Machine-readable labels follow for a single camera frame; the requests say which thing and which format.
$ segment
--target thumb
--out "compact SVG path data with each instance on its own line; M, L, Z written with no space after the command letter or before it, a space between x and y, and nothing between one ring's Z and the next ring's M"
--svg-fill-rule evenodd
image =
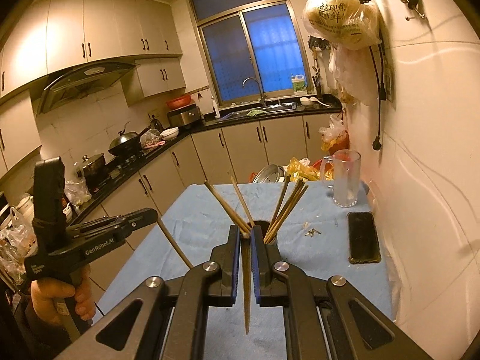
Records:
M35 290L36 296L43 299L70 298L75 295L74 286L51 277L37 280L37 286L36 288L32 287L33 290Z

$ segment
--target silver bolt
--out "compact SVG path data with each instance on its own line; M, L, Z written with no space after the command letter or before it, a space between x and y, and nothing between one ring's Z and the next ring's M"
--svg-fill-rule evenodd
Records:
M147 287L155 288L162 284L162 278L158 276L150 276L147 280L145 280L145 284Z
M277 261L273 266L277 271L283 272L290 268L289 263L285 261Z
M207 261L203 263L203 269L206 271L216 271L218 268L218 264L215 261Z
M336 274L335 276L332 276L332 284L337 287L342 287L346 284L346 280L343 276L340 276L339 274Z

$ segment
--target human hand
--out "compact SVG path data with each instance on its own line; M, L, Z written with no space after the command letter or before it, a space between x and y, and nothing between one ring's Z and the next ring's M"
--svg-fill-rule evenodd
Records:
M95 304L92 298L90 284L90 266L86 265L81 270L82 282L75 289L74 286L51 277L32 282L32 304L38 317L51 325L61 325L60 316L53 304L53 298L70 298L75 296L77 302L75 312L84 321L95 315Z

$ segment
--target window frame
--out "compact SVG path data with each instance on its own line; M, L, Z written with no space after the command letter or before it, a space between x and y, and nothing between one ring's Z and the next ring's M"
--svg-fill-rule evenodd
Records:
M302 62L303 62L303 68L304 68L304 71L305 71L305 81L306 81L306 84L307 84L307 91L308 91L308 93L312 93L308 59L307 59L307 55L306 55L306 52L305 52L305 47L304 47L304 44L303 44L303 41L302 41L300 28L298 26L298 22L296 20L295 13L293 11L292 5L291 5L289 0L260 0L260 1L256 1L256 2L253 2L253 3L249 3L249 4L240 5L239 7L235 7L235 8L220 12L216 15L212 15L210 17L207 17L207 18L203 19L203 20L197 20L194 3L193 3L192 0L189 0L189 2L190 2L191 10L192 10L193 15L194 15L195 20L196 20L196 27L197 27L197 30L198 30L198 35L199 35L201 43L202 43L202 54L205 57L205 60L207 62L208 70L209 70L209 73L210 73L212 83L214 85L214 91L215 91L216 98L218 100L219 105L228 106L228 105L231 105L232 103L244 103L244 102L256 101L256 100L258 100L258 95L255 95L255 94L254 95L247 95L247 96L243 96L243 97L237 97L233 100L222 100L221 99L220 90L219 90L219 86L218 86L218 82L217 82L217 77L215 76L215 71L213 69L212 60L210 59L210 53L208 51L208 47L207 47L207 44L206 44L205 35L203 34L203 28L207 27L208 25L218 23L219 21L238 16L239 19L240 19L241 25L243 27L243 32L244 32L245 38L247 40L247 45L248 45L248 49L249 49L249 53L250 53L250 59L252 61L253 70L255 72L255 78L258 80L259 83L261 83L262 80L261 80L261 77L260 77L260 72L258 70L258 65L257 65L256 59L255 59L254 48L253 48L252 43L251 43L250 34L248 33L248 29L247 29L247 25L245 23L245 19L243 17L243 13L248 12L248 11L253 11L253 10L256 10L256 9L271 7L273 5L280 5L280 4L285 4L287 6L287 9L289 10L290 19L292 20L293 28L294 28L295 34L297 36L298 47L300 49L300 54L301 54L301 58L302 58ZM265 92L265 96L267 97L267 99L285 97L285 96L293 96L293 95L294 95L293 88L284 89L284 90L280 90L280 91Z

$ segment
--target mug handle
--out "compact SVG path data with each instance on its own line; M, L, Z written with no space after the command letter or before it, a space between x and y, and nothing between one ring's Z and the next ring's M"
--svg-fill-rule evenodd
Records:
M323 185L327 185L326 183L326 178L325 178L325 167L327 164L333 164L333 156L332 155L327 155L323 158L322 164L320 165L320 178L322 179Z

